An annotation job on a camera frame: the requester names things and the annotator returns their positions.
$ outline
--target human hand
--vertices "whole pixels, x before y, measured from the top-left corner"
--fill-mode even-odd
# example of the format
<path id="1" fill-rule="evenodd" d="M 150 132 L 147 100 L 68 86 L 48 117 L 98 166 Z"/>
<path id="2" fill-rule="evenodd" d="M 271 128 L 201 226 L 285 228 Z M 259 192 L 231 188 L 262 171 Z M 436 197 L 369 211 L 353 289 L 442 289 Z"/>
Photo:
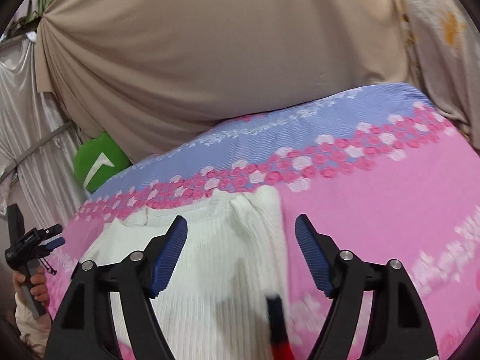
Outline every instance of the human hand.
<path id="1" fill-rule="evenodd" d="M 43 267 L 39 266 L 37 268 L 37 274 L 33 275 L 30 278 L 30 281 L 34 287 L 30 290 L 30 293 L 35 297 L 35 300 L 42 302 L 45 307 L 48 307 L 50 304 L 50 295 L 47 289 L 47 277 Z M 23 294 L 22 284 L 25 282 L 25 276 L 18 271 L 13 273 L 13 286 L 15 287 L 15 292 L 17 293 L 18 299 L 21 303 L 26 304 L 25 295 Z"/>

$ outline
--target beige fabric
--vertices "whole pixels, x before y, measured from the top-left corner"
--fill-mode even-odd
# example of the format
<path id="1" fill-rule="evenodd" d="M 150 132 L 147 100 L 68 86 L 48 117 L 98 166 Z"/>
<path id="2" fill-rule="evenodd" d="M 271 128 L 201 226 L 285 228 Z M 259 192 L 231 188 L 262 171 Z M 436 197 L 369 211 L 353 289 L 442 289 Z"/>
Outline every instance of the beige fabric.
<path id="1" fill-rule="evenodd" d="M 32 312 L 20 301 L 17 294 L 15 302 L 17 304 L 15 320 L 20 330 L 20 339 L 27 342 L 38 356 L 43 357 L 52 328 L 50 314 L 46 313 L 35 320 Z"/>
<path id="2" fill-rule="evenodd" d="M 408 81 L 392 0 L 53 0 L 37 85 L 133 160 L 219 120 Z"/>

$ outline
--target beige cloth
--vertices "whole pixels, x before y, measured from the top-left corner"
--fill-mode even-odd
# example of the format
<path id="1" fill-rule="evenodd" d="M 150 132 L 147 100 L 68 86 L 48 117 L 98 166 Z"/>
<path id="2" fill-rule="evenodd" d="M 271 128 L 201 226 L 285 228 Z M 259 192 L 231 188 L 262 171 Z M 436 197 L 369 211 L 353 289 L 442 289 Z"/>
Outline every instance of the beige cloth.
<path id="1" fill-rule="evenodd" d="M 37 85 L 133 160 L 222 119 L 409 81 L 392 0 L 53 0 Z"/>
<path id="2" fill-rule="evenodd" d="M 459 0 L 395 0 L 423 90 L 480 152 L 480 32 Z"/>
<path id="3" fill-rule="evenodd" d="M 50 314 L 44 314 L 35 320 L 32 312 L 20 302 L 17 294 L 15 294 L 15 302 L 17 303 L 15 320 L 18 330 L 20 330 L 20 339 L 27 342 L 38 356 L 43 357 L 52 328 Z"/>

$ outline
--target white sweater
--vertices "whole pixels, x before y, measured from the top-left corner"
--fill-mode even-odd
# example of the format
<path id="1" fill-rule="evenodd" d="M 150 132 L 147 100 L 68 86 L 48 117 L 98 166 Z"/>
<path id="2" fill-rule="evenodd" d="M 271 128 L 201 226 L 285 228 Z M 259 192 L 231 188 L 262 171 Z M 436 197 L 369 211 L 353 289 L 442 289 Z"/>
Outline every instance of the white sweater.
<path id="1" fill-rule="evenodd" d="M 213 196 L 170 210 L 143 208 L 106 225 L 81 261 L 117 263 L 163 235 L 176 217 L 188 236 L 168 288 L 152 301 L 178 360 L 271 359 L 266 295 L 287 301 L 287 252 L 273 187 Z M 129 343 L 119 295 L 111 294 L 118 339 Z"/>

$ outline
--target white satin fabric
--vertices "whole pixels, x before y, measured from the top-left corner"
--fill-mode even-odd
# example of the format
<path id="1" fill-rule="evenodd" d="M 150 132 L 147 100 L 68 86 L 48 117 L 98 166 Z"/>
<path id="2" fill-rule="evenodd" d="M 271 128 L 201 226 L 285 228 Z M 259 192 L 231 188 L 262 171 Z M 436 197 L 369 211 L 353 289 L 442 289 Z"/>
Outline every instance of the white satin fabric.
<path id="1" fill-rule="evenodd" d="M 20 154 L 64 123 L 51 96 L 37 92 L 34 44 L 26 37 L 0 44 L 0 174 Z M 18 176 L 38 227 L 67 224 L 85 201 L 75 180 L 73 157 L 81 144 L 72 128 L 18 165 Z M 11 176 L 0 185 L 6 213 Z"/>

